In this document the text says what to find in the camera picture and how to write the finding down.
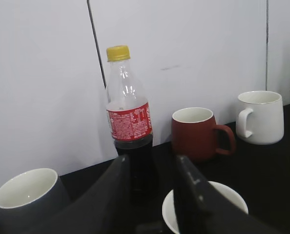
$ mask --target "dark brown liquid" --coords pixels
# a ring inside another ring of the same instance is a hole
[[[132,199],[145,198],[158,187],[158,173],[152,156],[153,136],[149,134],[135,141],[115,141],[119,155],[130,159]]]

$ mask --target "cup rim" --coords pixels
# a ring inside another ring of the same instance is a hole
[[[21,177],[21,176],[23,176],[23,175],[25,175],[25,174],[32,173],[32,172],[35,172],[35,171],[40,171],[40,170],[42,170],[42,171],[43,171],[43,170],[46,170],[46,171],[50,171],[50,172],[54,173],[54,175],[55,175],[55,179],[54,179],[53,184],[50,186],[50,188],[48,188],[48,189],[47,189],[45,192],[43,192],[41,195],[39,195],[38,197],[36,197],[35,199],[33,199],[33,200],[29,201],[29,202],[26,202],[26,203],[21,204],[21,205],[18,205],[18,206],[10,206],[10,207],[4,207],[4,206],[1,206],[1,205],[0,205],[0,208],[1,208],[1,209],[14,209],[14,208],[23,207],[23,206],[25,206],[25,205],[31,204],[32,202],[34,202],[34,201],[40,199],[40,198],[43,197],[45,194],[47,194],[47,193],[48,193],[48,192],[49,192],[49,191],[50,191],[50,190],[55,186],[55,184],[56,184],[56,182],[57,182],[57,180],[58,180],[58,174],[57,174],[57,172],[56,172],[55,170],[53,170],[53,169],[50,169],[50,168],[38,168],[38,169],[33,169],[33,170],[30,170],[30,171],[27,171],[27,172],[21,173],[21,174],[15,176],[15,177],[11,178],[11,179],[10,179],[9,181],[7,181],[6,183],[4,183],[4,184],[0,187],[0,191],[1,191],[3,188],[5,188],[8,184],[10,184],[13,180],[18,179],[19,177]]]
[[[228,189],[228,190],[230,190],[231,192],[233,192],[238,198],[239,198],[239,200],[241,201],[241,203],[242,203],[242,205],[243,205],[243,207],[244,207],[244,212],[246,213],[246,214],[248,214],[249,212],[248,212],[248,206],[247,206],[247,204],[246,204],[246,202],[244,201],[244,199],[242,198],[242,196],[240,196],[239,194],[238,194],[238,192],[236,192],[235,190],[233,190],[232,188],[230,188],[229,186],[227,186],[227,185],[225,185],[225,184],[221,184],[221,183],[219,183],[219,182],[215,182],[215,181],[208,181],[215,189],[216,189],[216,187],[215,186],[217,186],[217,187],[219,187],[219,186],[221,186],[221,187],[223,187],[223,188],[225,188],[225,189]],[[170,197],[171,196],[173,196],[173,189],[165,196],[165,198],[164,198],[164,201],[163,201],[163,205],[162,205],[162,215],[163,215],[163,219],[164,219],[164,222],[165,222],[165,224],[168,226],[168,228],[173,232],[173,233],[175,233],[175,234],[180,234],[177,230],[175,230],[174,229],[174,227],[172,227],[172,225],[169,223],[169,221],[166,219],[166,201],[167,200],[169,200],[169,199],[171,199]]]
[[[174,117],[174,116],[175,116],[176,114],[178,114],[179,112],[182,112],[182,111],[185,111],[185,110],[193,110],[193,109],[203,109],[203,110],[210,111],[211,116],[210,116],[209,118],[207,118],[207,119],[203,119],[203,120],[195,121],[195,122],[185,122],[185,121],[180,121],[180,120],[178,120],[178,119],[176,119],[176,118]],[[180,109],[180,110],[175,111],[175,112],[172,114],[172,119],[173,119],[174,121],[179,122],[179,123],[201,123],[201,122],[205,122],[205,121],[211,119],[213,116],[214,116],[213,111],[210,110],[210,109],[208,109],[208,108],[204,108],[204,107],[186,107],[186,108],[183,108],[183,109]]]
[[[241,96],[242,95],[245,95],[245,94],[249,94],[249,93],[273,93],[273,94],[276,94],[278,95],[278,99],[275,100],[275,101],[270,101],[270,102],[263,102],[263,103],[254,103],[254,102],[250,102],[250,101],[244,101],[244,100],[241,100]],[[247,103],[247,104],[252,104],[252,105],[265,105],[265,104],[271,104],[271,103],[275,103],[275,102],[278,102],[282,99],[282,95],[280,95],[279,93],[277,92],[273,92],[273,91],[268,91],[268,90],[258,90],[258,91],[249,91],[249,92],[244,92],[244,93],[241,93],[240,95],[238,95],[237,99],[243,103]]]

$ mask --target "red mug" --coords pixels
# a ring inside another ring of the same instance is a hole
[[[217,130],[226,132],[230,150],[218,148]],[[236,142],[234,133],[228,126],[216,124],[211,110],[190,107],[178,110],[172,115],[172,148],[174,153],[200,162],[216,154],[233,154]]]

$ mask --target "mug handle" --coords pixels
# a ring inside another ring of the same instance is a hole
[[[235,152],[235,150],[236,150],[236,141],[235,141],[235,137],[234,137],[233,131],[228,126],[225,126],[225,125],[216,125],[214,127],[214,129],[226,132],[226,134],[228,135],[229,144],[230,144],[230,150],[224,150],[224,149],[217,148],[215,150],[216,153],[218,153],[220,155],[231,155],[231,154],[233,154]]]
[[[252,131],[248,131],[246,128],[247,125],[247,117],[250,113],[253,112],[253,109],[246,108],[242,110],[238,115],[238,123],[237,123],[237,134],[240,137],[248,138],[252,135]]]

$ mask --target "yellow bottle cap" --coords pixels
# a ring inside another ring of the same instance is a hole
[[[129,47],[126,45],[118,45],[107,48],[108,62],[116,62],[130,58]]]

